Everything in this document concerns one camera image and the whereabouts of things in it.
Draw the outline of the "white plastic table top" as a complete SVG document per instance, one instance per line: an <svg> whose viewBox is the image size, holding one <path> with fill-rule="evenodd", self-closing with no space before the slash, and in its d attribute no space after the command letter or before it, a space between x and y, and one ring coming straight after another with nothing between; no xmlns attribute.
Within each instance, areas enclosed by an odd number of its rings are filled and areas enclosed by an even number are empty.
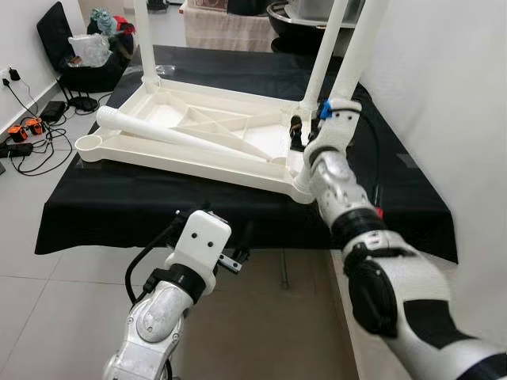
<svg viewBox="0 0 507 380"><path fill-rule="evenodd" d="M84 162L124 162L283 193L297 203L314 198L295 184L302 154L291 151L291 116L307 122L300 102L162 79L154 92L142 84L118 108L159 127L256 155L265 161L156 141L101 127L74 146Z"/></svg>

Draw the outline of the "metal table leg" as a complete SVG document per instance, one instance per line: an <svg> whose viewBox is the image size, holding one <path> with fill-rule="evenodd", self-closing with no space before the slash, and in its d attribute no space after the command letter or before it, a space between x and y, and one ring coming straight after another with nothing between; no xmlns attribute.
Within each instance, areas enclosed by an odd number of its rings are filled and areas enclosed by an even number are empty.
<svg viewBox="0 0 507 380"><path fill-rule="evenodd" d="M280 283L281 288L283 290L290 289L290 279L288 274L288 257L285 250L280 251L279 253L279 274L280 274Z"/></svg>

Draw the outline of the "black tablecloth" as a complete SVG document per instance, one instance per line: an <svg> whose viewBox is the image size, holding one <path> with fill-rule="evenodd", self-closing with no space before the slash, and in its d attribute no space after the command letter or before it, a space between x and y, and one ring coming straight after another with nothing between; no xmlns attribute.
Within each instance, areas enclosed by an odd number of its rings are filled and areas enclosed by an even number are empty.
<svg viewBox="0 0 507 380"><path fill-rule="evenodd" d="M314 66L309 55L193 47L156 46L154 57L174 66L177 81L281 99L302 98ZM424 171L406 168L396 157L408 151L374 104L372 91L359 86L355 98L363 106L350 153L358 181L366 188L380 185L388 227L417 249L456 263L452 213ZM328 249L332 244L316 207L282 193L74 158L41 209L35 251L44 256L83 245L142 247L173 221L175 212L203 203L232 225L235 238L246 222L256 224L254 249Z"/></svg>

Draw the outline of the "large black bowl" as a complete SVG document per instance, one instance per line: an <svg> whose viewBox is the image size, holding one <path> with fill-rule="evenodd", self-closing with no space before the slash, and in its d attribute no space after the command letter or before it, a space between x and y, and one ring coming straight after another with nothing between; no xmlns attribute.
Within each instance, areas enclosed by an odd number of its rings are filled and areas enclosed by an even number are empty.
<svg viewBox="0 0 507 380"><path fill-rule="evenodd" d="M269 16L269 24L278 37L272 41L271 48L275 53L295 55L316 55L325 35L326 25L304 25L289 18L284 10L288 0L275 0L265 8ZM341 57L345 54L354 28L357 25L343 25L334 44L333 55Z"/></svg>

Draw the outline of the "small clear tape piece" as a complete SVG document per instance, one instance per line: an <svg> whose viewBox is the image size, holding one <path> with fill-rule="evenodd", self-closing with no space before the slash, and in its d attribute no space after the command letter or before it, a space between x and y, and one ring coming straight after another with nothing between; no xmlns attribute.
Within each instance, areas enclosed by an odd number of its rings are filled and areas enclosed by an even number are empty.
<svg viewBox="0 0 507 380"><path fill-rule="evenodd" d="M420 170L419 164L408 153L398 153L398 154L396 154L396 157L398 157L399 159L402 160L403 165L406 168L410 168L413 170Z"/></svg>

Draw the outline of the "clear plastic storage container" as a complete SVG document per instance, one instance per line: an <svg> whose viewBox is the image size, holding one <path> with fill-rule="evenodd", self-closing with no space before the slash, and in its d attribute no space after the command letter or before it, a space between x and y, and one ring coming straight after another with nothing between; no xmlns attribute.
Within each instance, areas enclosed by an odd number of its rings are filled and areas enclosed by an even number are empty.
<svg viewBox="0 0 507 380"><path fill-rule="evenodd" d="M365 0L288 0L284 10L289 18L297 23L325 25L336 2L345 5L341 23L343 25L355 25L364 7Z"/></svg>

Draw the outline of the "beige woven bench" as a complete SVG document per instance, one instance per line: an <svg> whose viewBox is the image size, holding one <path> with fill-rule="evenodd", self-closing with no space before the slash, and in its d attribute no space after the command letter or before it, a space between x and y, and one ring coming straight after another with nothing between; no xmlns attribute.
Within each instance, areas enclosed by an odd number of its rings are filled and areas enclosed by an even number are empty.
<svg viewBox="0 0 507 380"><path fill-rule="evenodd" d="M192 0L185 1L180 12L190 48L271 53L271 43L278 37L267 16L239 16L196 7Z"/></svg>

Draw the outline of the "oval black power adapter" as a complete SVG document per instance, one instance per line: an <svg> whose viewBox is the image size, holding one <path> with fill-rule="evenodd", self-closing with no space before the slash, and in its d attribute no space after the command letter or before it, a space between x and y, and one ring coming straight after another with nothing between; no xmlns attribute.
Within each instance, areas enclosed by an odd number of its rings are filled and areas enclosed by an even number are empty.
<svg viewBox="0 0 507 380"><path fill-rule="evenodd" d="M68 99L67 105L72 106L76 111L80 111L86 115L86 113L97 111L99 108L99 101L92 97L72 97Z"/></svg>

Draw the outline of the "square black power adapter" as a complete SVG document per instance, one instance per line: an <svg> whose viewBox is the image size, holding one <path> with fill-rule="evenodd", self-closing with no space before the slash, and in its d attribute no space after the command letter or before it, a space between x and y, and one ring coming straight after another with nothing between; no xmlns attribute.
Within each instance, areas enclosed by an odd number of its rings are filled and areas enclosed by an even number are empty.
<svg viewBox="0 0 507 380"><path fill-rule="evenodd" d="M41 109L39 117L46 123L57 123L65 116L67 108L65 101L49 101Z"/></svg>

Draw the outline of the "black power strip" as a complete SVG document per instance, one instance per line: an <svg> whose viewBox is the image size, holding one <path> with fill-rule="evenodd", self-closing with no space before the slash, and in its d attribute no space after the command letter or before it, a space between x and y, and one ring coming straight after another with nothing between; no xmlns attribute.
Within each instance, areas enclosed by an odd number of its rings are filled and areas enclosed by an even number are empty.
<svg viewBox="0 0 507 380"><path fill-rule="evenodd" d="M14 144L0 145L0 158L26 157L35 152L30 142L15 142Z"/></svg>

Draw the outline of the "clear plastic bag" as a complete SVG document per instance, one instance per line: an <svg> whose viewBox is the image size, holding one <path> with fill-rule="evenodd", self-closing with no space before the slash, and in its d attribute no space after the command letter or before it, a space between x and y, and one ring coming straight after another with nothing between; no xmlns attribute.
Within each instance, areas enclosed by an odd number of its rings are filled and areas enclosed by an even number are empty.
<svg viewBox="0 0 507 380"><path fill-rule="evenodd" d="M112 55L108 37L98 33L70 36L67 40L73 51L69 67L102 67Z"/></svg>

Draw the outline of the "teal cloth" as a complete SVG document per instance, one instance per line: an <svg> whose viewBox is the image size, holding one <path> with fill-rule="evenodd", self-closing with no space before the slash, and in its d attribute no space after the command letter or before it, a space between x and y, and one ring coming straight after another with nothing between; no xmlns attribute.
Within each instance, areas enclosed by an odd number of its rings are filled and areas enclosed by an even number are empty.
<svg viewBox="0 0 507 380"><path fill-rule="evenodd" d="M105 8L94 8L88 17L87 32L90 35L112 36L117 32L115 16Z"/></svg>

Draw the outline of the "black open bag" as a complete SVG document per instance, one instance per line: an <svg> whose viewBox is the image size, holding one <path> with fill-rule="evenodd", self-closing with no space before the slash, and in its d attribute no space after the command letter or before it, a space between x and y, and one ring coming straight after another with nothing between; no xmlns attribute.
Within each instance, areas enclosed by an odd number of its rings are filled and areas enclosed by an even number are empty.
<svg viewBox="0 0 507 380"><path fill-rule="evenodd" d="M68 41L71 26L61 2L56 2L43 15L36 23L36 29L48 62L60 75L59 83L65 89L79 92L112 92L131 64L132 56L120 53L122 44L119 40L114 40L112 57L104 66L70 66L70 60L74 55Z"/></svg>

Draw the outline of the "white wall socket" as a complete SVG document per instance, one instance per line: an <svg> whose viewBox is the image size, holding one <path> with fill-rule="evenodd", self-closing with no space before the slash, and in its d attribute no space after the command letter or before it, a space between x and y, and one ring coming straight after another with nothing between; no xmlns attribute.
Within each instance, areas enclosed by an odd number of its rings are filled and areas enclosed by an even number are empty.
<svg viewBox="0 0 507 380"><path fill-rule="evenodd" d="M10 87L12 82L21 80L21 73L16 69L8 66L8 68L0 70L0 84L5 87Z"/></svg>

